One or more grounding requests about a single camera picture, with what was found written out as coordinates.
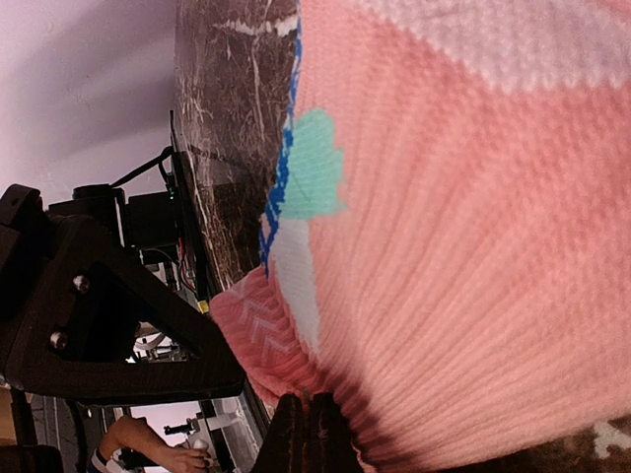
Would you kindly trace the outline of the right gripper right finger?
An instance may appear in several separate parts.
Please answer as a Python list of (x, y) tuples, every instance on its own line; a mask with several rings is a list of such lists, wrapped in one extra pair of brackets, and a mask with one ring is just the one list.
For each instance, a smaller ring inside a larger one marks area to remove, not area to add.
[(329, 393), (283, 395), (253, 473), (352, 473), (363, 470), (348, 421)]

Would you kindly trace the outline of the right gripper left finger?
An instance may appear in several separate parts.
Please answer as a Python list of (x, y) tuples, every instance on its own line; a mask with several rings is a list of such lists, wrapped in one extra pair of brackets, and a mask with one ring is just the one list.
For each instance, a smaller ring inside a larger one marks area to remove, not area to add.
[(85, 404), (236, 396), (221, 331), (88, 216), (52, 216), (36, 189), (1, 198), (1, 379)]

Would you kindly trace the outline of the pink patterned sock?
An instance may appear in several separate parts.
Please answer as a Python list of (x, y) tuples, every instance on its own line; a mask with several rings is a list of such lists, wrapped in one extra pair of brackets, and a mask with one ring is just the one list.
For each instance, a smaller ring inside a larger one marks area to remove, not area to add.
[(630, 5), (304, 1), (261, 263), (210, 313), (369, 468), (630, 411)]

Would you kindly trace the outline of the person's hand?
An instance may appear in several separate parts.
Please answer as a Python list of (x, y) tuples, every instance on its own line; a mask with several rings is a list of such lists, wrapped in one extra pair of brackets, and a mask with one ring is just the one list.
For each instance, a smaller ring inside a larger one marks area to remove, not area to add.
[(208, 473), (215, 461), (203, 449), (182, 448), (160, 444), (145, 453), (149, 459), (175, 473)]

